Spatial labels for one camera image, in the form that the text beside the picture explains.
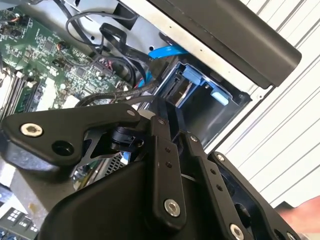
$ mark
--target bolt head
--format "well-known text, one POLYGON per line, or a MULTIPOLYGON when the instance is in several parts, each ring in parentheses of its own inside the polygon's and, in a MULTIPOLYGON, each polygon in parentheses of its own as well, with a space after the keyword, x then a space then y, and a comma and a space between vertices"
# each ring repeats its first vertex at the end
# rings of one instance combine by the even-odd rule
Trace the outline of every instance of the bolt head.
POLYGON ((136 115, 135 112, 132 111, 132 110, 127 110, 126 112, 131 116, 135 116, 136 115))
POLYGON ((236 240, 244 240, 245 239, 244 233, 241 231, 241 229, 237 225, 231 224, 230 231, 236 240))
POLYGON ((221 162, 224 162, 224 161, 225 161, 225 158, 224 158, 222 155, 220 155, 220 154, 218 154, 216 157, 217 157, 221 162))
POLYGON ((166 125, 165 121, 163 121, 162 119, 158 119, 158 122, 162 125, 166 125))
POLYGON ((173 199, 167 199, 164 202, 164 209, 168 214, 175 218, 179 217, 181 211, 179 204, 173 199))
POLYGON ((286 234, 288 235, 290 240, 296 240, 296 238, 290 232, 287 232, 286 234))
POLYGON ((191 138, 192 141, 198 142, 198 139, 195 136, 191 136, 190 138, 191 138))
POLYGON ((43 134, 43 129, 35 123, 25 123, 20 127, 23 135, 31 138, 40 137, 43 134))

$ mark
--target green circuit board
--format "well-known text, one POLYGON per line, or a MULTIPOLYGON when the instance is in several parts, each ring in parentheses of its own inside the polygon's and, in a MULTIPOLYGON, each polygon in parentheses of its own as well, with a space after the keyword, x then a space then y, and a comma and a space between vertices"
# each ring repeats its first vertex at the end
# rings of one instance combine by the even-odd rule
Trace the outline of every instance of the green circuit board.
POLYGON ((89 67, 77 67, 65 61, 68 58, 73 63, 86 65, 92 59, 19 9, 0 11, 0 20, 16 17, 24 19, 0 23, 3 61, 29 82, 21 92, 15 113, 60 109, 69 96, 80 100, 92 93, 129 87, 101 61, 89 67), (66 46, 63 55, 58 51, 59 43, 66 46))

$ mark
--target motherboard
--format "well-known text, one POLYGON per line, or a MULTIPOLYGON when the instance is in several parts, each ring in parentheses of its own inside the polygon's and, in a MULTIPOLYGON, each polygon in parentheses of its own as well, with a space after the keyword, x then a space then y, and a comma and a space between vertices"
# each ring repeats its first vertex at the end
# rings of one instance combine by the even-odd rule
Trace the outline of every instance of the motherboard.
POLYGON ((0 82, 0 92, 6 92, 0 120, 13 113, 74 107, 92 93, 131 88, 103 59, 93 61, 17 8, 0 11, 0 51, 9 68, 0 82))

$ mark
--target white siding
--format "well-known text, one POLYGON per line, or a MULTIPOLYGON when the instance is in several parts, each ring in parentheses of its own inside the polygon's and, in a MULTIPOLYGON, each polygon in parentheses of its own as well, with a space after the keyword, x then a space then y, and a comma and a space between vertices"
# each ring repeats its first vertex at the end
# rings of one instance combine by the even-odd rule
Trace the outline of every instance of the white siding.
POLYGON ((283 201, 297 207, 320 195, 320 0, 242 2, 302 60, 218 151, 273 207, 283 201))

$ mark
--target black cover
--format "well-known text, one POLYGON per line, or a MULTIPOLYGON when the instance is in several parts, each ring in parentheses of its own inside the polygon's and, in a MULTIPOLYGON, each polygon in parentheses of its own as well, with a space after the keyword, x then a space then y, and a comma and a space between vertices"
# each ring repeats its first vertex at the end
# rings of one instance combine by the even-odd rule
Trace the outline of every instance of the black cover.
POLYGON ((278 87, 302 55, 240 0, 148 0, 254 83, 278 87))

